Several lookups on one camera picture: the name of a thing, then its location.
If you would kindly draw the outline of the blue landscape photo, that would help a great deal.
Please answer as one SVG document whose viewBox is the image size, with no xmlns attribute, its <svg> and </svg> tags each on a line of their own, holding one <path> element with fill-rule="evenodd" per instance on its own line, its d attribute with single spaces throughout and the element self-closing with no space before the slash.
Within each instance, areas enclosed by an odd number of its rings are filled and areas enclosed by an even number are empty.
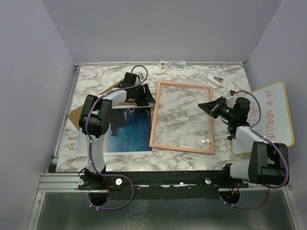
<svg viewBox="0 0 307 230">
<path fill-rule="evenodd" d="M 112 114 L 110 128 L 104 136 L 104 156 L 151 154 L 151 108 L 116 106 Z"/>
</svg>

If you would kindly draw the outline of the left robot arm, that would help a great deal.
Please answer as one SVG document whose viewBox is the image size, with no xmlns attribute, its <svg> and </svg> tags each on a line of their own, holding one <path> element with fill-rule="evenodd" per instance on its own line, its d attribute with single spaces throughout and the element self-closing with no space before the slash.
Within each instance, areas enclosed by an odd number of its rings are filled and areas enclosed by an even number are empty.
<svg viewBox="0 0 307 230">
<path fill-rule="evenodd" d="M 145 81 L 133 72 L 126 72 L 124 79 L 111 91 L 100 96 L 87 95 L 79 118 L 79 127 L 87 143 L 87 166 L 82 180 L 95 189 L 105 186 L 107 175 L 103 156 L 104 135 L 109 130 L 112 108 L 133 100 L 137 106 L 154 104 L 155 99 Z"/>
</svg>

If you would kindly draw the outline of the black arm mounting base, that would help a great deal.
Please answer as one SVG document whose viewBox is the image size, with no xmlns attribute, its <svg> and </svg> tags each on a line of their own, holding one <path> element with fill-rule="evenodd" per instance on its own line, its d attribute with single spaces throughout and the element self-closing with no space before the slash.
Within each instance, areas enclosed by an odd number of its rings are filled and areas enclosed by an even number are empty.
<svg viewBox="0 0 307 230">
<path fill-rule="evenodd" d="M 231 178 L 225 170 L 104 172 L 86 170 L 78 189 L 95 198 L 133 199 L 218 199 L 219 191 L 247 188 L 242 180 Z"/>
</svg>

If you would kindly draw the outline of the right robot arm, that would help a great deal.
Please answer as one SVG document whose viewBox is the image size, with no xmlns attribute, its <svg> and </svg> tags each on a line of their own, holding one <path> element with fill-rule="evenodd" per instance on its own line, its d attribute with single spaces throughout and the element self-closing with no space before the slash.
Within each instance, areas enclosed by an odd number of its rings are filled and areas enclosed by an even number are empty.
<svg viewBox="0 0 307 230">
<path fill-rule="evenodd" d="M 227 121 L 229 138 L 250 147 L 248 164 L 225 165 L 223 169 L 226 172 L 220 176 L 223 186 L 232 187 L 238 180 L 274 189 L 288 184 L 288 147 L 268 140 L 247 122 L 250 100 L 239 97 L 230 108 L 227 99 L 220 97 L 215 101 L 200 103 L 198 107 L 214 119 L 224 118 Z"/>
</svg>

